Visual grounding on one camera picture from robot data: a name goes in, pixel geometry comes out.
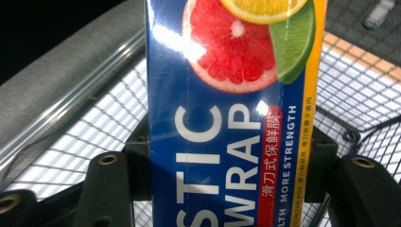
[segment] pink grapefruit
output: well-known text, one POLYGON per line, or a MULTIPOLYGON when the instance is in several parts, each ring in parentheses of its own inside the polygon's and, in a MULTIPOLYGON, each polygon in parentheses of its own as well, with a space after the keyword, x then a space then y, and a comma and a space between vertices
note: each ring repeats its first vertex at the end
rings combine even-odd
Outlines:
POLYGON ((204 82, 227 93, 262 90, 277 80, 268 26, 245 22, 219 0, 188 0, 184 54, 204 82))

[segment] gray surface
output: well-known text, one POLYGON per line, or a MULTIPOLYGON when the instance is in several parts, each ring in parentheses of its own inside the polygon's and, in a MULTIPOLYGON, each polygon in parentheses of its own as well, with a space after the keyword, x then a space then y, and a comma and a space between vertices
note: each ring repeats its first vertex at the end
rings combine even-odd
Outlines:
POLYGON ((343 40, 401 65, 401 4, 390 12, 387 20, 376 30, 363 26, 365 18, 378 0, 329 0, 325 29, 343 40))
POLYGON ((0 87, 0 148, 70 91, 135 31, 143 1, 106 12, 0 87))

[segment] fruit image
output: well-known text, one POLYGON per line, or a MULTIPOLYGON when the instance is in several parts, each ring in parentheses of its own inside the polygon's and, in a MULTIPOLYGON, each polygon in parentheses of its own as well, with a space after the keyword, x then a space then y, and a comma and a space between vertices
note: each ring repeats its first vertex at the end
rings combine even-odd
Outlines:
POLYGON ((307 0, 221 0, 223 5, 242 20, 260 25, 286 20, 300 10, 307 0))
POLYGON ((285 20, 291 26, 265 26, 239 19, 220 0, 188 0, 183 11, 184 54, 199 78, 223 92, 256 92, 277 79, 291 83, 299 74, 290 74, 304 68, 313 44, 313 4, 308 5, 307 16, 292 19, 297 13, 285 20), (308 29, 294 29, 297 25, 308 29))

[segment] red label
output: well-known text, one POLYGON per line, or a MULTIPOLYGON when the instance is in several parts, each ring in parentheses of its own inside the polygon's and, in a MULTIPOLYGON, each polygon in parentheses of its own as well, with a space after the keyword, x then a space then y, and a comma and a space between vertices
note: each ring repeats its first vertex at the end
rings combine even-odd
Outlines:
POLYGON ((269 106, 263 128, 257 226, 273 226, 282 122, 283 112, 280 107, 269 106))

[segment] yellow stripe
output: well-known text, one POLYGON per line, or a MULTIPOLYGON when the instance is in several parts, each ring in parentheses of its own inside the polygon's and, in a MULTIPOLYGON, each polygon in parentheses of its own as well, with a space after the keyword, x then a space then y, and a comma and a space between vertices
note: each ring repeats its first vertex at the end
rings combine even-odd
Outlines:
POLYGON ((322 53, 324 18, 327 0, 314 0, 316 14, 316 34, 312 52, 306 63, 303 113, 300 131, 300 145, 297 160, 297 172, 294 185, 294 197, 290 226, 301 226, 301 214, 304 202, 306 171, 309 162, 309 152, 312 141, 313 116, 315 113, 316 91, 318 82, 319 62, 322 53))

